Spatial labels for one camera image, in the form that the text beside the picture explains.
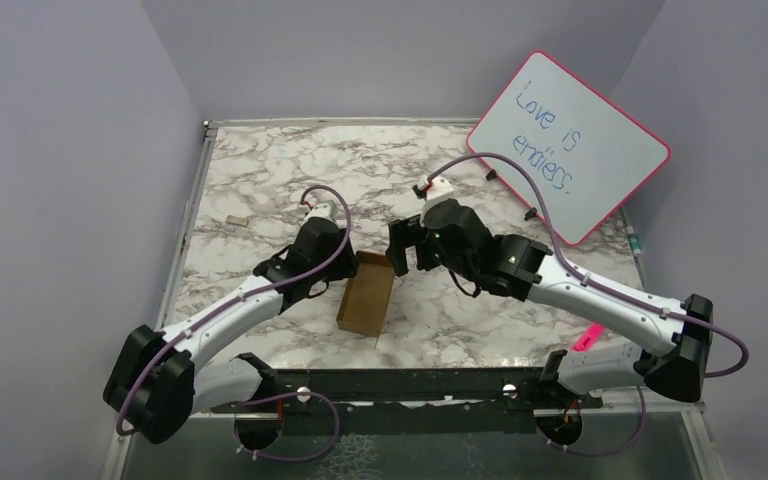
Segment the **brown cardboard box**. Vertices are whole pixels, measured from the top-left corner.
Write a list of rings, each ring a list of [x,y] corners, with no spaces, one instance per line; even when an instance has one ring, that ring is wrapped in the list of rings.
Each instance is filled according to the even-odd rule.
[[[382,254],[359,251],[357,274],[351,278],[337,313],[337,327],[378,338],[383,330],[394,283],[394,269]]]

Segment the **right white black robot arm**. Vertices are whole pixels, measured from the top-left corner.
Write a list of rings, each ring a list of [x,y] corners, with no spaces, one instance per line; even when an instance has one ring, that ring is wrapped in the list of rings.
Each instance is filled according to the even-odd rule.
[[[548,305],[626,338],[620,346],[551,354],[537,380],[539,398],[560,407],[593,390],[646,386],[675,401],[701,398],[712,333],[713,303],[683,301],[629,288],[578,266],[566,270],[549,246],[519,234],[494,234],[475,211],[449,199],[425,215],[389,223],[386,256],[398,276],[444,267],[478,293]]]

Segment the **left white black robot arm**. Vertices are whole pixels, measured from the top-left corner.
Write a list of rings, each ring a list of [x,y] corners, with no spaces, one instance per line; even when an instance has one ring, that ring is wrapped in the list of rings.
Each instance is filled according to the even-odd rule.
[[[274,384],[246,360],[209,361],[232,341],[311,298],[319,282],[354,277],[350,229],[309,216],[290,245],[261,261],[240,286],[207,309],[164,330],[140,325],[126,337],[103,389],[120,436],[168,440],[192,413],[239,400],[250,410],[273,401]]]

